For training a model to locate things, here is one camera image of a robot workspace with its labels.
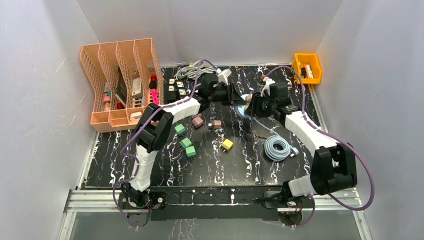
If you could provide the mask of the pink plug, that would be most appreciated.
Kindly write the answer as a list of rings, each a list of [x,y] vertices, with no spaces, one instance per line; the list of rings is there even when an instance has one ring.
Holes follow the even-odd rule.
[[[247,103],[252,101],[252,94],[244,94],[241,96]]]
[[[222,127],[222,121],[221,120],[211,120],[208,123],[208,128],[212,130],[218,130]]]

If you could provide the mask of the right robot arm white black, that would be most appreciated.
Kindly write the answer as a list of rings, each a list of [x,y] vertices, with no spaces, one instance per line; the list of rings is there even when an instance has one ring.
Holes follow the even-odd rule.
[[[354,153],[319,132],[317,125],[292,103],[286,83],[267,77],[262,91],[252,95],[246,114],[257,118],[273,116],[304,144],[313,157],[308,175],[283,184],[281,199],[286,206],[295,207],[302,196],[326,195],[356,186]]]

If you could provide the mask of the green plug adapter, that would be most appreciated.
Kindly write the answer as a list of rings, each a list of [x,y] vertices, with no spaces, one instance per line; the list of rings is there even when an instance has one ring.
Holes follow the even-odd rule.
[[[183,138],[179,142],[179,144],[180,144],[181,149],[186,149],[186,148],[191,147],[193,145],[192,141],[188,137]]]
[[[197,156],[197,152],[194,146],[188,146],[185,148],[185,153],[188,159],[192,159]]]

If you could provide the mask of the pink plug adapter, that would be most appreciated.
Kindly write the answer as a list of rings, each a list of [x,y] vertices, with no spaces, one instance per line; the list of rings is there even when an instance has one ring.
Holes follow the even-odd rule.
[[[204,124],[205,122],[204,122],[204,120],[200,117],[200,116],[197,116],[197,117],[195,117],[195,118],[193,118],[192,120],[191,120],[191,127],[192,128],[194,128],[194,129],[198,129],[198,128],[200,128],[203,124]]]

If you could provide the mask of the yellow plug adapter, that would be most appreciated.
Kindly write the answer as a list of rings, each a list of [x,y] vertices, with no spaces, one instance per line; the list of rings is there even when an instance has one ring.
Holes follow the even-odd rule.
[[[232,149],[233,145],[234,143],[231,140],[225,139],[221,144],[221,149],[224,152],[229,152]]]

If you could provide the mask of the round blue socket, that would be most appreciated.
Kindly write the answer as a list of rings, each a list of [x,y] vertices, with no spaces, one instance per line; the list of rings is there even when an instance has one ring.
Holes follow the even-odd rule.
[[[235,112],[242,119],[250,119],[251,116],[246,113],[248,105],[238,105],[235,107]]]

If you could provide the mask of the green plug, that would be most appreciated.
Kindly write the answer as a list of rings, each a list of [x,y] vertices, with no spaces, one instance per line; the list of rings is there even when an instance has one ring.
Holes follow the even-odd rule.
[[[183,124],[178,124],[174,127],[175,133],[178,136],[184,136],[187,133],[187,129]]]

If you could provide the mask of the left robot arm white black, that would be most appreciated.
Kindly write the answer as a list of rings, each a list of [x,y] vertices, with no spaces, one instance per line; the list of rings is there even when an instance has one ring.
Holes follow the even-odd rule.
[[[190,95],[166,105],[150,103],[142,114],[132,141],[136,143],[135,163],[131,177],[121,183],[122,194],[129,197],[137,208],[149,203],[148,188],[157,153],[165,146],[172,125],[185,118],[200,114],[211,103],[223,106],[246,104],[240,92],[226,77],[205,74],[196,80]]]

